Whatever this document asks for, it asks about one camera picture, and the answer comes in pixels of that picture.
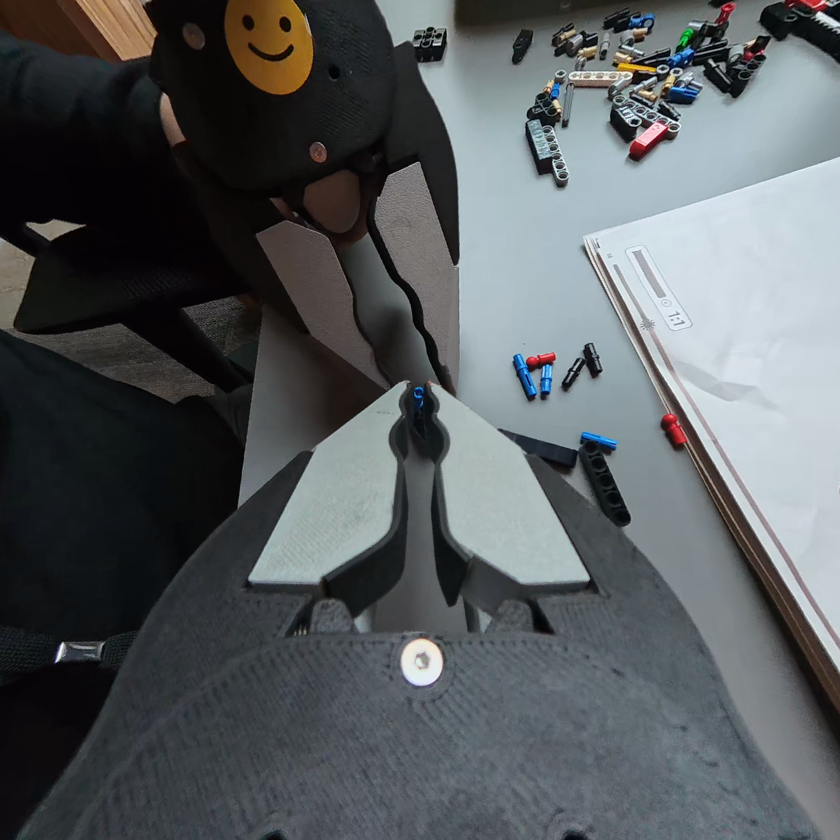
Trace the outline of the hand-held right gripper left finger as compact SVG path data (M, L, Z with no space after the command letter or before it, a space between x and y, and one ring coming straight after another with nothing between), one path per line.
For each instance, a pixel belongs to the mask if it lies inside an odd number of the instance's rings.
M342 602L352 616L400 580L406 551L406 397L400 382L290 466L302 468L248 585Z

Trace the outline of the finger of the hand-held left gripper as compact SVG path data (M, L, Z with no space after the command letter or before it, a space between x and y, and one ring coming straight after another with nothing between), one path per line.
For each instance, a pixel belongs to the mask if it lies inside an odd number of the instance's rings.
M285 220L258 233L257 240L310 335L371 382L389 388L327 236Z
M367 212L371 240L401 289L436 383L458 393L459 267L420 161L388 174Z

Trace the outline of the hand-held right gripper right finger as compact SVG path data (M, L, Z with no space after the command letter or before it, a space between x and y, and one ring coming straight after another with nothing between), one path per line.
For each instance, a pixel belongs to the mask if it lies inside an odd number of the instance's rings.
M533 469L539 463L432 383L424 424L434 464L435 570L446 603L499 607L586 589L591 576Z

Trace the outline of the person's left forearm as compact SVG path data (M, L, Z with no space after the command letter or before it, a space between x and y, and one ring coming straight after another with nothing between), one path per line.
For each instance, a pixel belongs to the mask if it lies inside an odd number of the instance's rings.
M111 63L1 35L1 211L9 223L167 232L200 224L149 58Z

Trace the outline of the black flat lego piece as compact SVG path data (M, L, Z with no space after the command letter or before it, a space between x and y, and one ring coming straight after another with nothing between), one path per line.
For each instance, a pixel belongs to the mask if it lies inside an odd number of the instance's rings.
M573 469L576 467L579 453L574 448L548 443L540 439L514 433L503 428L499 428L498 432L519 446L527 455L537 456L554 466L564 469Z

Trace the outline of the black lego beam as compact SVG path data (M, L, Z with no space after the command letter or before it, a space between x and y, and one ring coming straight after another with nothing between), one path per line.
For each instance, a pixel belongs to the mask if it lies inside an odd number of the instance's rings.
M599 445L586 439L579 448L579 463L590 483L595 500L607 519L619 528L629 525L632 520L631 513Z

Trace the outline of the black and grey lego beams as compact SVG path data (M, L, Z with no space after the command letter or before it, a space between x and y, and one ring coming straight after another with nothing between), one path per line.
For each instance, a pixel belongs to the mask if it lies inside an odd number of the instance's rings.
M524 136L537 173L550 175L557 187L565 188L569 184L570 172L554 126L543 124L540 119L531 119L525 123Z

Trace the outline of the pile of loose lego pieces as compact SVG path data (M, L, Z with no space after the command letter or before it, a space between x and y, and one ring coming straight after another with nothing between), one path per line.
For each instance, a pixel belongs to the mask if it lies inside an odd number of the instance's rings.
M626 145L627 158L641 162L679 136L679 107L694 103L705 87L698 71L715 89L737 98L762 68L770 36L740 45L728 41L736 6L721 3L712 20L690 22L672 48L647 50L643 42L653 32L655 14L630 7L606 15L601 34L574 23L562 26L551 37L553 55L572 58L574 65L553 73L535 95L526 121L551 123L560 144L559 130L570 125L574 94L603 91L610 127Z

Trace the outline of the red and black lego assembly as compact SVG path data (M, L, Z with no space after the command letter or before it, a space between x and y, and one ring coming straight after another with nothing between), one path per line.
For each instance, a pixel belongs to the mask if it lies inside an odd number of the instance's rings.
M766 6L759 25L772 38L800 37L824 51L838 51L838 2L776 2Z

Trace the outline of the person's left hand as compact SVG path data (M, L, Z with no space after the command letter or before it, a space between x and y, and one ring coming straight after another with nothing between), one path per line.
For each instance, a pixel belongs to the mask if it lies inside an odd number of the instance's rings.
M161 94L159 110L161 126L170 147L174 149L176 146L183 144L189 145L175 118L172 103L165 93ZM221 241L218 232L211 229L206 212L207 208L203 204L203 199L198 195L197 187L192 181L190 181L189 186L197 208L196 212L200 214L213 243L227 258L227 252L219 244ZM342 242L342 237L345 237L348 242L353 242L354 238L364 236L365 210L363 205L369 199L362 195L360 177L351 171L336 171L329 177L311 183L303 189L300 189L299 185L295 185L294 188L290 187L286 189L285 193L272 196L270 199L266 196L251 195L249 192L234 191L234 193L233 198L246 199L245 203L248 206L250 206L249 203L252 199L256 199L258 205L256 210L259 211L257 215L263 221L266 221L263 218L266 215L264 213L267 209L266 202L270 200L276 212L284 219L306 224L308 218L316 227L320 225L319 229L325 230L325 235L337 235ZM269 303L277 311L282 308L276 305L279 298L277 300L272 298L269 301L266 295L258 290L257 286L250 283L250 280L248 280L248 288L255 301Z

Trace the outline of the wooden panel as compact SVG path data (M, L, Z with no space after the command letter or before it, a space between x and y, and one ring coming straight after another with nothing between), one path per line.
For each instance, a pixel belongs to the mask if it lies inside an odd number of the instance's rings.
M141 1L2 1L2 30L65 55L148 56L154 27Z

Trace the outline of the black office chair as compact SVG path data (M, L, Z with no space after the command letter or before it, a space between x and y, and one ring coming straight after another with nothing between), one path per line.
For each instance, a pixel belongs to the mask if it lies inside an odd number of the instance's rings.
M186 309L247 291L214 246L84 226L48 239L26 224L2 237L34 258L14 328L27 335L120 324L225 393L253 381Z

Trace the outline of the person's black clothing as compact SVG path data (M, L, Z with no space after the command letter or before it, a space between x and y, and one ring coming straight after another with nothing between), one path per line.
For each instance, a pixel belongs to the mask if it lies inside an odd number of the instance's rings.
M235 509L251 385L171 403L1 337L1 834L15 838L88 735L117 665Z

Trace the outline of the white instruction booklet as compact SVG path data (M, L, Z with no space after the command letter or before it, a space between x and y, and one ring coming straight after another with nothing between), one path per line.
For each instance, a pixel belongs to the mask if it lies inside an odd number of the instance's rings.
M721 515L839 701L839 160L584 236Z

